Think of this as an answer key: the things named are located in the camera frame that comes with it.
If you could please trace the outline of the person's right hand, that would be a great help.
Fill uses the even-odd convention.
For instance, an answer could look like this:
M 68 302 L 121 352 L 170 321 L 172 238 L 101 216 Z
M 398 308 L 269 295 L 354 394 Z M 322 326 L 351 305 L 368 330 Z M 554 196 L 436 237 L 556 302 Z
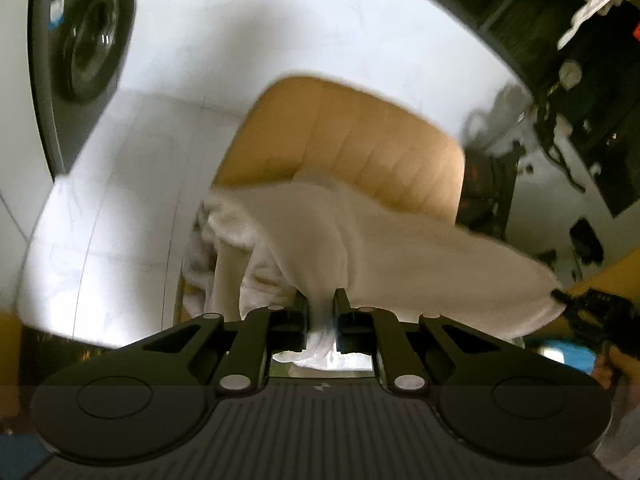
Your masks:
M 639 385 L 640 362 L 612 346 L 607 354 L 599 354 L 591 372 L 594 378 L 603 388 L 609 389 L 625 378 L 630 386 Z

